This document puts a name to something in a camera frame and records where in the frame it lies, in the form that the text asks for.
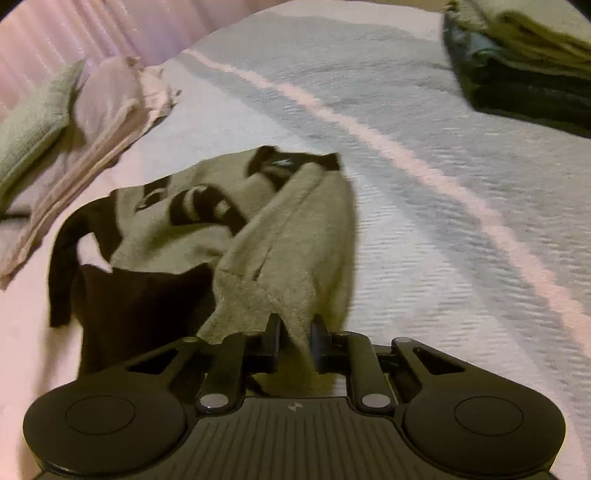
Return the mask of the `grey and black TJC sweater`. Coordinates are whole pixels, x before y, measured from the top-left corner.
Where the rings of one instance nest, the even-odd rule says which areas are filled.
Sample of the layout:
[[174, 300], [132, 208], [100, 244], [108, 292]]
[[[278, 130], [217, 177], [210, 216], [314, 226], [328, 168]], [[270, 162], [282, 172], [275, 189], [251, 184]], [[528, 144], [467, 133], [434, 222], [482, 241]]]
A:
[[348, 313], [356, 199], [339, 156], [261, 146], [115, 190], [71, 214], [51, 254], [50, 323], [76, 319], [79, 371], [99, 372], [184, 337], [218, 344], [280, 315], [271, 395], [323, 396], [311, 322]]

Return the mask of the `pink grey bedspread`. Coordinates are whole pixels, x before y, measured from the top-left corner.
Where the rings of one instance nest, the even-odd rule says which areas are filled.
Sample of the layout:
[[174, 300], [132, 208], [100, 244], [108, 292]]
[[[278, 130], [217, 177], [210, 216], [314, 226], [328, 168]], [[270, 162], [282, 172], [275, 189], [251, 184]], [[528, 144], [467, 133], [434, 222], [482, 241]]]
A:
[[[1, 288], [5, 479], [586, 479], [590, 134], [475, 110], [443, 17], [293, 1], [160, 64], [170, 113], [52, 223]], [[201, 411], [189, 336], [96, 373], [50, 323], [57, 234], [80, 207], [273, 146], [339, 156], [356, 199], [348, 313], [396, 405], [247, 390]], [[284, 326], [281, 321], [281, 339]]]

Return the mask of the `green knitted cushion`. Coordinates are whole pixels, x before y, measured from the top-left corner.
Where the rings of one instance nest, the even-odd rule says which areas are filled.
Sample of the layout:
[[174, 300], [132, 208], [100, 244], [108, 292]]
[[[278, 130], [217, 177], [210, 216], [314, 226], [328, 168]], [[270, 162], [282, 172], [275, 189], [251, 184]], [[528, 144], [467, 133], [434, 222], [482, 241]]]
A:
[[1, 123], [1, 197], [70, 123], [70, 105], [85, 61], [62, 68]]

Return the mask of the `stack of folded clothes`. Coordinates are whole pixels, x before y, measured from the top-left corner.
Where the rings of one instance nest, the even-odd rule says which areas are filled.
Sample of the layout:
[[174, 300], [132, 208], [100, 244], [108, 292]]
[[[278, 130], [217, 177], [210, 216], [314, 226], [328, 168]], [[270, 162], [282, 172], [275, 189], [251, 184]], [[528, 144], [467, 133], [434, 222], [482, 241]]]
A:
[[589, 2], [452, 1], [443, 41], [476, 110], [589, 136]]

